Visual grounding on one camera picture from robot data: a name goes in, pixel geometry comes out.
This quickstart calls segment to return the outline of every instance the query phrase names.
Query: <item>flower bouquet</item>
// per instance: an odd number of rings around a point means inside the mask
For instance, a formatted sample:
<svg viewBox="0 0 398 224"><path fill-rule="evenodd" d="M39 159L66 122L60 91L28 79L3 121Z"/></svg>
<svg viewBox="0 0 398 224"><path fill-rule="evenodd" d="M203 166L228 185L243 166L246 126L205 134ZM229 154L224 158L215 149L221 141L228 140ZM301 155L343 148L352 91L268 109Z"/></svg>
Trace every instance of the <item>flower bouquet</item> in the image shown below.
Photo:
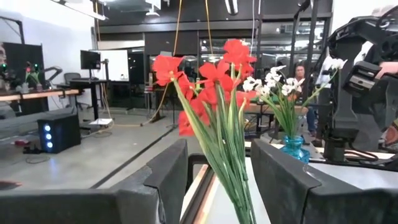
<svg viewBox="0 0 398 224"><path fill-rule="evenodd" d="M329 60L328 62L329 64L325 69L331 70L332 76L330 80L332 80L338 71L343 68L345 62L337 58ZM300 114L296 114L295 108L296 99L302 92L302 85L305 79L296 80L296 78L286 78L285 75L280 72L284 67L285 66L271 68L270 72L266 75L265 85L262 84L261 80L248 77L243 83L243 88L245 91L255 90L259 95L259 99L272 108L275 118L285 132L285 146L281 150L307 164L310 160L310 153L302 149L303 138L297 135L299 130L298 115ZM326 87L327 84L328 82L324 83L320 88L314 91L306 101L300 104L300 113L302 113L302 110L309 102L318 96L319 92Z"/></svg>
<svg viewBox="0 0 398 224"><path fill-rule="evenodd" d="M256 223L248 186L244 147L244 109L256 91L237 91L236 87L252 72L248 47L240 40L229 40L226 53L217 66L205 63L199 72L206 80L203 89L178 71L182 58L157 56L153 64L160 86L173 83L183 112L178 118L181 135L195 135L211 168L223 184L242 224Z"/></svg>

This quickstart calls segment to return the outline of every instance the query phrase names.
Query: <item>person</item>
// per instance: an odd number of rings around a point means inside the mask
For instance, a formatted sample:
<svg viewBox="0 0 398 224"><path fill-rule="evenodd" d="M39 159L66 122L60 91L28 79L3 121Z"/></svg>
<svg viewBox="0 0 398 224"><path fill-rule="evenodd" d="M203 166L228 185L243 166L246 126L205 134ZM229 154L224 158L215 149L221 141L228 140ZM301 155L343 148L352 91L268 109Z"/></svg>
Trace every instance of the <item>person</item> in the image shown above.
<svg viewBox="0 0 398 224"><path fill-rule="evenodd" d="M294 76L295 79L299 82L304 78L304 75L305 75L304 66L302 64L298 64L295 69L295 76ZM316 120L315 110L311 106L309 106L307 112L307 125L308 125L308 132L311 134L311 136L316 135L317 127L315 127L315 120Z"/></svg>

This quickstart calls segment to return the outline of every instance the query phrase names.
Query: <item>blue led light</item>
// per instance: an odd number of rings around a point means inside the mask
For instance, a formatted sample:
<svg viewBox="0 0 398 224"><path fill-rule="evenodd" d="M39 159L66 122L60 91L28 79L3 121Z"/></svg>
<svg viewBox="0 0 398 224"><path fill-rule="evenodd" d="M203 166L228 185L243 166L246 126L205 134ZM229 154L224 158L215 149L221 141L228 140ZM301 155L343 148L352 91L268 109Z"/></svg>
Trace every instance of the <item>blue led light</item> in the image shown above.
<svg viewBox="0 0 398 224"><path fill-rule="evenodd" d="M44 126L44 130L45 130L45 131L50 131L51 128L50 128L50 126L49 126L48 124L46 124L46 125Z"/></svg>

